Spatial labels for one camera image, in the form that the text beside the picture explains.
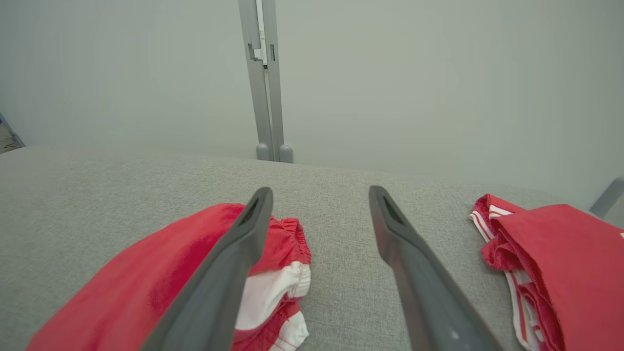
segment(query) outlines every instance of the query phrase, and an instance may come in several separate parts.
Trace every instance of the red fabric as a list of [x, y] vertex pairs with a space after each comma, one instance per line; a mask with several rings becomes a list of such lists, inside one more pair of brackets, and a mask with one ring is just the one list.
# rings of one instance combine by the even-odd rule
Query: red fabric
[[[487, 214], [489, 200], [475, 209]], [[483, 258], [495, 269], [528, 273], [533, 282], [519, 291], [536, 309], [548, 349], [621, 349], [624, 230], [568, 205], [524, 210], [498, 200], [514, 213], [486, 221], [494, 238]]]
[[[123, 250], [35, 334], [27, 350], [139, 349], [243, 208], [241, 204], [209, 207]], [[271, 218], [263, 257], [250, 275], [279, 270], [295, 258], [310, 263], [310, 250], [299, 222]], [[283, 301], [275, 315], [288, 318], [298, 308], [296, 302]], [[272, 317], [266, 323], [278, 322]], [[270, 346], [265, 346], [277, 338], [273, 334], [260, 338], [261, 330], [248, 335], [247, 346], [253, 350], [268, 350]]]

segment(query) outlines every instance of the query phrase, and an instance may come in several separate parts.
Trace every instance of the red garment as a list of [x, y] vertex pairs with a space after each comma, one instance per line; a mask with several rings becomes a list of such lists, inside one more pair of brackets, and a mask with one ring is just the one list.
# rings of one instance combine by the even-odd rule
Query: red garment
[[[537, 313], [542, 347], [621, 349], [624, 230], [569, 205], [523, 210], [491, 195], [477, 203], [488, 207], [494, 236], [482, 249], [486, 263], [530, 278], [518, 290]], [[514, 213], [492, 215], [493, 203]]]
[[[123, 250], [35, 334], [27, 350], [138, 350], [243, 208], [209, 207]], [[276, 274], [283, 284], [265, 279]], [[284, 340], [299, 346], [307, 330], [297, 300], [310, 286], [310, 250], [298, 220], [271, 218], [263, 256], [247, 278], [250, 284], [268, 293], [243, 293], [236, 325], [243, 321], [254, 328], [235, 330], [232, 349], [269, 350]]]

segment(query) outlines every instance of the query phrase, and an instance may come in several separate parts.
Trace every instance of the white wall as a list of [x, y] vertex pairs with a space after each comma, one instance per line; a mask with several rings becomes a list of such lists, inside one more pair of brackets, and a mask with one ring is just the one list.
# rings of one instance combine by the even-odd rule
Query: white wall
[[0, 112], [26, 145], [255, 158], [238, 3], [3, 1]]
[[622, 1], [276, 6], [296, 163], [519, 185], [586, 209], [624, 175]]

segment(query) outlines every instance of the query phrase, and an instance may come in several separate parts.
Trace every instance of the gray vertical pole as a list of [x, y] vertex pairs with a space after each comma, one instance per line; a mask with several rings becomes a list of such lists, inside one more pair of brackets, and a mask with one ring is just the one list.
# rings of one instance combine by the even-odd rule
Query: gray vertical pole
[[251, 99], [253, 112], [256, 115], [256, 128], [258, 129], [258, 146], [256, 154], [259, 160], [277, 161], [273, 138], [271, 135], [271, 121], [269, 106], [266, 100], [265, 73], [262, 58], [256, 58], [254, 49], [260, 49], [260, 28], [258, 27], [258, 8], [255, 0], [238, 0], [240, 22], [243, 27], [243, 40], [245, 42], [245, 56], [249, 83], [251, 86]]
[[273, 142], [278, 160], [293, 163], [293, 149], [284, 144], [284, 124], [281, 115], [280, 57], [277, 44], [277, 15], [275, 0], [262, 0], [262, 14], [265, 21], [265, 44], [269, 92], [271, 99], [271, 121], [273, 122]]

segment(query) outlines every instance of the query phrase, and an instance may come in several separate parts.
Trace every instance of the gray textured fabric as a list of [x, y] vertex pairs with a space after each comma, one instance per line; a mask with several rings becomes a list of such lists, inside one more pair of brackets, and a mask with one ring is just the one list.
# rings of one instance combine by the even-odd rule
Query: gray textured fabric
[[27, 147], [0, 156], [0, 349], [33, 333], [122, 249], [261, 186], [273, 215], [301, 221], [312, 284], [301, 301], [301, 350], [407, 350], [394, 276], [379, 258], [368, 187], [384, 186], [485, 318], [506, 350], [520, 350], [504, 276], [485, 266], [468, 219], [491, 192], [526, 208], [560, 202], [510, 187], [469, 187], [397, 175], [188, 154]]

